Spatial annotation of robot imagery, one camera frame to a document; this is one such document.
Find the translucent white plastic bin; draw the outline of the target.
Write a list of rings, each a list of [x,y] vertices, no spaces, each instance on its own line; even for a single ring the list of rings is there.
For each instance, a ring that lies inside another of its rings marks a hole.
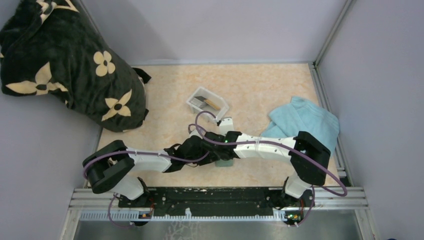
[[[219,122],[230,109],[227,101],[208,90],[205,87],[198,87],[186,100],[186,104],[191,109],[192,113],[198,114],[201,111],[211,112],[212,115],[202,114],[201,116],[209,122]]]

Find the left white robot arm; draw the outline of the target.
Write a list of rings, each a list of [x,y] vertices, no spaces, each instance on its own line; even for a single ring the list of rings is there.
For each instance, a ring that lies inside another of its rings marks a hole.
[[[217,155],[202,148],[201,142],[201,138],[194,135],[182,144],[176,143],[161,151],[142,151],[115,140],[83,161],[83,177],[94,194],[112,191],[144,207],[149,203],[150,193],[141,178],[130,174],[137,171],[173,173],[188,164],[201,166],[217,161]]]

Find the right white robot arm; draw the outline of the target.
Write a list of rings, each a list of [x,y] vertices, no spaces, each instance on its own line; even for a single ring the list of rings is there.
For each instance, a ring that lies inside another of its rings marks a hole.
[[[260,158],[291,164],[294,173],[285,180],[281,193],[287,206],[295,206],[310,187],[323,186],[330,174],[330,150],[306,131],[286,138],[253,136],[239,131],[221,135],[208,131],[202,143],[220,160]]]

